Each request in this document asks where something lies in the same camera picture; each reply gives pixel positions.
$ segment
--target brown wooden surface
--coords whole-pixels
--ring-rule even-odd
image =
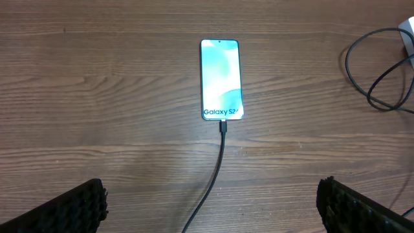
[[[201,118],[202,38],[239,40],[246,115],[228,123],[189,233],[323,232],[316,188],[330,175],[403,213],[414,118],[371,108],[342,63],[359,36],[413,12],[412,0],[0,1],[0,222],[98,177],[99,232],[181,232],[219,150],[218,123]],[[351,68],[368,88],[403,57],[382,34]],[[395,102],[412,75],[375,95]]]

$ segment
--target tabletop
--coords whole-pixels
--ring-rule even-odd
[[[201,117],[203,38],[239,41],[245,118],[228,123],[189,233],[324,232],[316,189],[331,175],[403,213],[414,119],[369,106],[343,59],[413,12],[411,0],[0,1],[0,222],[100,178],[98,232],[181,232],[220,144]],[[387,32],[350,68],[367,89],[404,56]],[[373,95],[396,102],[413,74],[397,69]]]

